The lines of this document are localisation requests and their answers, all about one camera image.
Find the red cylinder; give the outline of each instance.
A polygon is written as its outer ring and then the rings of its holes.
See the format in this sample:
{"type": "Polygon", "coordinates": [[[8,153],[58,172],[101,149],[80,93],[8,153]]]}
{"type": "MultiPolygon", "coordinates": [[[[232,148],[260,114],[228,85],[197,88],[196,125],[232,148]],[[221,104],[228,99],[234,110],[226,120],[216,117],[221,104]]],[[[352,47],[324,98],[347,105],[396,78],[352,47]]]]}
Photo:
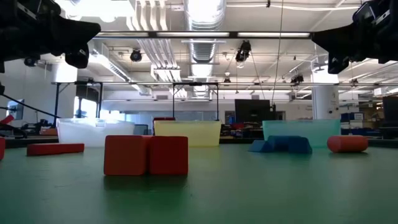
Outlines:
{"type": "Polygon", "coordinates": [[[328,148],[334,153],[363,152],[368,146],[364,136],[332,136],[328,139],[328,148]]]}

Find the ceiling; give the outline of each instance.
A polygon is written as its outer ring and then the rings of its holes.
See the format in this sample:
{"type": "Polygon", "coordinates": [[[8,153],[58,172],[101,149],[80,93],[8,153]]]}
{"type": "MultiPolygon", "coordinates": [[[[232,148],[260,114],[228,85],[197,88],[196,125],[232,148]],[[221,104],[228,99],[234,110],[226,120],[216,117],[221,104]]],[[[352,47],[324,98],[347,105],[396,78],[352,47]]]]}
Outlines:
{"type": "MultiPolygon", "coordinates": [[[[243,7],[253,4],[264,4],[266,1],[253,3],[249,0],[227,0],[226,15],[221,30],[225,31],[302,31],[311,32],[346,26],[351,23],[355,9],[340,11],[298,11],[282,9],[278,7],[243,7]]],[[[271,1],[272,5],[280,6],[281,0],[271,1]]],[[[284,1],[285,6],[318,8],[318,7],[354,7],[359,6],[359,0],[288,0],[284,1]]],[[[182,0],[167,1],[167,25],[169,30],[186,30],[185,14],[182,0]]],[[[97,22],[102,30],[128,30],[126,18],[118,17],[114,22],[105,23],[97,17],[83,17],[82,20],[97,22]]],[[[139,48],[137,40],[134,39],[104,39],[95,40],[97,46],[104,44],[109,48],[109,58],[116,62],[123,70],[127,71],[135,81],[154,82],[150,76],[151,62],[146,57],[139,63],[129,59],[133,49],[139,48]]],[[[286,80],[290,82],[293,74],[289,73],[293,68],[299,67],[299,72],[304,75],[305,82],[311,81],[310,62],[306,62],[315,55],[325,56],[327,52],[317,47],[311,40],[250,40],[252,45],[252,57],[246,61],[244,68],[237,68],[234,55],[242,40],[225,40],[219,44],[216,52],[215,65],[211,81],[222,82],[224,73],[229,72],[232,82],[268,82],[274,83],[286,80]]],[[[178,65],[181,68],[181,77],[190,76],[190,57],[187,44],[178,39],[172,39],[172,48],[178,65]]],[[[376,72],[382,67],[391,65],[379,65],[375,60],[368,60],[366,63],[353,63],[350,68],[339,74],[341,82],[347,82],[350,78],[360,76],[364,73],[376,72]]],[[[89,64],[88,69],[79,72],[79,76],[92,76],[98,81],[117,81],[109,70],[102,69],[98,65],[89,64]]],[[[362,80],[360,82],[394,82],[397,77],[395,69],[380,73],[362,80]]],[[[110,90],[126,90],[126,87],[109,87],[110,90]]]]}

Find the green tabletop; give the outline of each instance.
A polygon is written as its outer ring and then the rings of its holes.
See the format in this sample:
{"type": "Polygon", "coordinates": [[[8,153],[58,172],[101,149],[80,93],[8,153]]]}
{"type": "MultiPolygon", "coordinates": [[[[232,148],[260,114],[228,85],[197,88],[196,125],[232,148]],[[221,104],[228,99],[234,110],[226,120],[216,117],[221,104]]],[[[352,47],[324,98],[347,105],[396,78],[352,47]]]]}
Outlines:
{"type": "Polygon", "coordinates": [[[0,223],[398,223],[398,150],[190,149],[187,177],[105,177],[103,149],[0,162],[0,223]]]}

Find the ventilation duct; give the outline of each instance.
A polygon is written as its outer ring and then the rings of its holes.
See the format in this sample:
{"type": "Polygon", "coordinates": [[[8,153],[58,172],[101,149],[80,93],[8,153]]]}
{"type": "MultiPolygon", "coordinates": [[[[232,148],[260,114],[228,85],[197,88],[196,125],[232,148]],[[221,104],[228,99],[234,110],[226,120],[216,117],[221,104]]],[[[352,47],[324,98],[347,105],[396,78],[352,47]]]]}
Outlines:
{"type": "MultiPolygon", "coordinates": [[[[184,8],[189,31],[217,31],[225,18],[226,0],[184,0],[184,8]]],[[[211,63],[214,62],[217,45],[200,41],[190,44],[191,71],[194,77],[206,78],[213,71],[211,63]]]]}

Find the translucent plastic bin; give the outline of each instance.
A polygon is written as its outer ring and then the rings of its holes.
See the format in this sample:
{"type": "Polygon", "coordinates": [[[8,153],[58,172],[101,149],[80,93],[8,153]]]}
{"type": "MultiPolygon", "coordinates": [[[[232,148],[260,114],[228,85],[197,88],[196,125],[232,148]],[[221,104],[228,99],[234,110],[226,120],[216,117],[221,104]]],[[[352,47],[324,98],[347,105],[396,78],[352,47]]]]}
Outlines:
{"type": "Polygon", "coordinates": [[[133,135],[134,123],[88,118],[58,119],[57,129],[60,143],[105,147],[105,137],[108,135],[133,135]]]}
{"type": "Polygon", "coordinates": [[[301,136],[308,138],[313,148],[326,148],[330,136],[340,135],[340,120],[263,121],[264,139],[268,136],[301,136]]]}
{"type": "Polygon", "coordinates": [[[190,147],[220,145],[219,121],[155,121],[157,136],[186,136],[190,147]]]}

